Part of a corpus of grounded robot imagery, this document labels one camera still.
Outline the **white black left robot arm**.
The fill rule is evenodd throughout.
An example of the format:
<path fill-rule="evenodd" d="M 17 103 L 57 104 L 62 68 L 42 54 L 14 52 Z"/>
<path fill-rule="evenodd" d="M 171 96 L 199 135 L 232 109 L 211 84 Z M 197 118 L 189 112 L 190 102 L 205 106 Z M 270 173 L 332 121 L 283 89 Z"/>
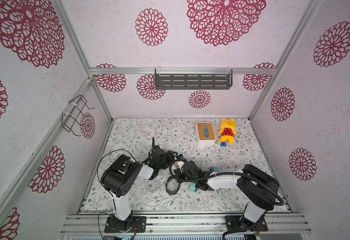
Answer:
<path fill-rule="evenodd" d="M 132 214 L 129 197 L 127 196 L 137 178 L 154 180 L 160 170 L 170 167 L 170 163 L 178 157 L 174 151 L 165 151 L 158 145 L 153 145 L 148 157 L 142 162 L 134 159 L 131 153 L 120 155 L 101 177 L 100 184 L 113 197 L 114 216 L 125 222 Z"/>

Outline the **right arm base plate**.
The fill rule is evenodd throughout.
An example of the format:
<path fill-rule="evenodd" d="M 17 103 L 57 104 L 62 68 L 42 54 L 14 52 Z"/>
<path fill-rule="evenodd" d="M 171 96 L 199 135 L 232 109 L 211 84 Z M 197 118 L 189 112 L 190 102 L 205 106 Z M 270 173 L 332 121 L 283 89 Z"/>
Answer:
<path fill-rule="evenodd" d="M 255 223 L 245 219 L 243 216 L 225 216 L 226 226 L 228 231 L 242 231 L 246 229 L 250 232 L 266 232 L 268 227 L 265 221 L 265 216 L 262 216 L 260 220 Z"/>

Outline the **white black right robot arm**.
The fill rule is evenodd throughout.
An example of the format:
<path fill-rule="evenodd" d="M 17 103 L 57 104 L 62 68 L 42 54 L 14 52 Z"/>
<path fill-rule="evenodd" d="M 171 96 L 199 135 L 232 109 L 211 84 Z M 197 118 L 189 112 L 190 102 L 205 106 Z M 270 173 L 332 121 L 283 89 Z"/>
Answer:
<path fill-rule="evenodd" d="M 285 203 L 278 194 L 279 182 L 257 167 L 247 164 L 236 172 L 202 171 L 193 161 L 182 161 L 178 170 L 170 174 L 178 183 L 193 183 L 202 191 L 237 189 L 250 200 L 246 205 L 241 222 L 249 225 L 259 223 L 274 206 Z"/>

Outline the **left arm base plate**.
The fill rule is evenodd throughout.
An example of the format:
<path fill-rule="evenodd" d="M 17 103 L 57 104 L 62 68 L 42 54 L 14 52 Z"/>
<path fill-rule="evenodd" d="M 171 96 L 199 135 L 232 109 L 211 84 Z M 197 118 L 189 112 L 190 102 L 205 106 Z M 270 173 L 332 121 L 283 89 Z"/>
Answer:
<path fill-rule="evenodd" d="M 144 233 L 146 231 L 147 217 L 134 217 L 130 215 L 121 221 L 114 215 L 107 218 L 105 233 Z"/>

